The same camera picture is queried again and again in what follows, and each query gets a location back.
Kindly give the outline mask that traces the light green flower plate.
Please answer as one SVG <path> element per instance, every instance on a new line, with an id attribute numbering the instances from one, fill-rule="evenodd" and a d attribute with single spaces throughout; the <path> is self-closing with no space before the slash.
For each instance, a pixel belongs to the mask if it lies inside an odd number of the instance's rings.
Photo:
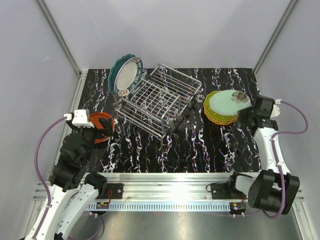
<path id="1" fill-rule="evenodd" d="M 235 116 L 238 111 L 251 106 L 250 98 L 238 90 L 222 90 L 213 94 L 209 100 L 210 108 L 222 116 Z"/>

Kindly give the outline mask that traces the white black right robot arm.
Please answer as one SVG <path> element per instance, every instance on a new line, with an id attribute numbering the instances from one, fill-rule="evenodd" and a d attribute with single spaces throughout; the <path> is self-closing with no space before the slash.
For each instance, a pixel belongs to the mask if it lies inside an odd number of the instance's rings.
<path id="1" fill-rule="evenodd" d="M 287 215 L 300 188 L 300 179 L 293 176 L 285 164 L 279 143 L 278 124 L 272 119 L 279 112 L 280 100 L 258 96 L 252 107 L 240 110 L 253 132 L 261 160 L 257 177 L 233 173 L 226 186 L 229 197 L 247 197 L 250 207 L 262 211 L 268 218 Z"/>

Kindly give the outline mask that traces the teal scalloped plate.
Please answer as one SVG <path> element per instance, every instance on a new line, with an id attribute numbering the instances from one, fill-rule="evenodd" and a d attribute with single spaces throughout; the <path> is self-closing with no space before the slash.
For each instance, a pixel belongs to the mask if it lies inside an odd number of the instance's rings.
<path id="1" fill-rule="evenodd" d="M 119 58 L 115 62 L 113 67 L 110 69 L 107 81 L 108 81 L 108 90 L 111 94 L 115 93 L 115 81 L 120 68 L 125 64 L 126 61 L 134 57 L 136 57 L 134 54 L 126 54 L 121 58 Z"/>

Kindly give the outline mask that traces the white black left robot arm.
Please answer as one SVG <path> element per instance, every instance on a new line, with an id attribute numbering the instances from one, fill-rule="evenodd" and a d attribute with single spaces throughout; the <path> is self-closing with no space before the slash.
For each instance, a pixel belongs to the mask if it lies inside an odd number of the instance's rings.
<path id="1" fill-rule="evenodd" d="M 26 240 L 66 240 L 88 205 L 94 199 L 113 192 L 107 187 L 107 178 L 96 172 L 87 172 L 87 165 L 96 140 L 103 137 L 111 125 L 104 121 L 104 128 L 98 129 L 89 118 L 82 114 L 76 121 L 74 113 L 66 113 L 57 123 L 65 121 L 74 131 L 63 139 L 60 156 L 46 184 L 40 174 L 38 155 L 43 139 L 39 139 L 35 154 L 34 167 L 47 197 Z"/>

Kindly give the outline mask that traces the white plate green rim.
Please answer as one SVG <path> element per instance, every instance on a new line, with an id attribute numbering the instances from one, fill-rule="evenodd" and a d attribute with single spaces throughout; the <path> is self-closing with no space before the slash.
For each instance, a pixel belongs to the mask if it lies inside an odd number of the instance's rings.
<path id="1" fill-rule="evenodd" d="M 139 57 L 128 59 L 119 69 L 115 81 L 114 92 L 117 97 L 126 97 L 138 85 L 142 78 L 143 62 Z"/>

